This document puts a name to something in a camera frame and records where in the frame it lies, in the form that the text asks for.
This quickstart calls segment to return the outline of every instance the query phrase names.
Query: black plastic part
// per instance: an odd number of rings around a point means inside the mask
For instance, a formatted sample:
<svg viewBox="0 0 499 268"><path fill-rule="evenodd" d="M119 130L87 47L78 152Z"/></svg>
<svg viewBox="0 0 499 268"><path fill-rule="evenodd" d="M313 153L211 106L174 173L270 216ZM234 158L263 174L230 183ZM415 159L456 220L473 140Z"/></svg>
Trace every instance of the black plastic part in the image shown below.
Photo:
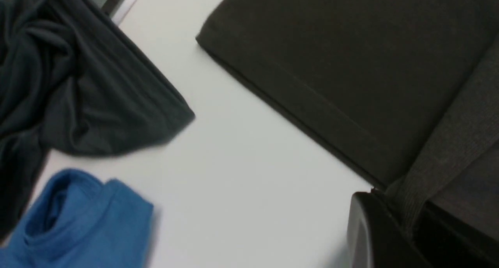
<svg viewBox="0 0 499 268"><path fill-rule="evenodd" d="M352 196L347 241L353 268L431 268L404 238L385 204L372 193Z"/></svg>
<svg viewBox="0 0 499 268"><path fill-rule="evenodd" d="M432 203L426 203L414 242L435 267L499 267L499 243Z"/></svg>

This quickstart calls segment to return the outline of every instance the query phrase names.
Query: blue fabric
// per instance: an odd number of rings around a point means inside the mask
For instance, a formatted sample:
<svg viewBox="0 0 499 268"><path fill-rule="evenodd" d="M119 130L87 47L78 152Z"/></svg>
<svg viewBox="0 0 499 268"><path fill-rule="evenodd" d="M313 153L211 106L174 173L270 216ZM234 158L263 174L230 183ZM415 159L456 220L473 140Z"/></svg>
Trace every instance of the blue fabric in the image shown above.
<svg viewBox="0 0 499 268"><path fill-rule="evenodd" d="M141 268L152 212L118 180L61 171L0 250L0 268Z"/></svg>

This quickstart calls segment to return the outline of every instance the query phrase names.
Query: fabric fold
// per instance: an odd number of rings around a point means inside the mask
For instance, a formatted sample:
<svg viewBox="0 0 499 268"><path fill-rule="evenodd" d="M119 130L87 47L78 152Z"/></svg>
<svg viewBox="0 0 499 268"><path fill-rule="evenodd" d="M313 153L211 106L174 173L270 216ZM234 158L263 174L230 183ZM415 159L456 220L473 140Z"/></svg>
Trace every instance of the fabric fold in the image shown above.
<svg viewBox="0 0 499 268"><path fill-rule="evenodd" d="M0 250L0 267L140 268L152 213L152 204L118 180L60 171Z"/></svg>
<svg viewBox="0 0 499 268"><path fill-rule="evenodd" d="M194 118L91 0L0 0L0 31L0 240L50 148L124 154L168 142Z"/></svg>

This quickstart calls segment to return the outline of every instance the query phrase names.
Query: folded blue cloth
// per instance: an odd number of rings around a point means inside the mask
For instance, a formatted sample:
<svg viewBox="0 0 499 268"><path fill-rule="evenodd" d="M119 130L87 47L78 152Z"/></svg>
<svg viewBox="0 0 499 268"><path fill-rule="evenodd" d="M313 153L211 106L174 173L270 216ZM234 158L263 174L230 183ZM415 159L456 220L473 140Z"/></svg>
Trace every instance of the folded blue cloth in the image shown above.
<svg viewBox="0 0 499 268"><path fill-rule="evenodd" d="M0 250L0 268L141 268L152 212L118 180L61 171Z"/></svg>

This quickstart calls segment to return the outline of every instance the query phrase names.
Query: dark gray fabric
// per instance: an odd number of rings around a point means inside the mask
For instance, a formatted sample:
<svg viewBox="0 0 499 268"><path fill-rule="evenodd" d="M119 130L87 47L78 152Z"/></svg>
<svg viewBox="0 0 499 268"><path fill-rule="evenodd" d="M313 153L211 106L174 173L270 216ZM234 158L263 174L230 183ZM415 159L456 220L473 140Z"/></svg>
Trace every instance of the dark gray fabric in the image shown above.
<svg viewBox="0 0 499 268"><path fill-rule="evenodd" d="M0 0L0 239L47 150L117 155L169 141L194 117L89 0Z"/></svg>
<svg viewBox="0 0 499 268"><path fill-rule="evenodd" d="M498 64L499 39L496 39L433 131L399 187L394 200L402 213L403 226L408 235L412 235L424 203L462 174L499 140ZM493 165L485 165L485 168L490 169L488 172L492 172L489 173L492 176L499 176L499 173L494 173ZM479 181L485 178L484 175L487 174L476 174L472 179ZM460 197L454 203L466 203L469 195L472 193ZM488 199L497 197L497 194L488 197L485 193L482 195ZM497 224L498 220L481 222Z"/></svg>
<svg viewBox="0 0 499 268"><path fill-rule="evenodd" d="M499 29L499 0L224 0L198 43L378 188L406 174Z"/></svg>
<svg viewBox="0 0 499 268"><path fill-rule="evenodd" d="M499 142L430 201L499 242Z"/></svg>

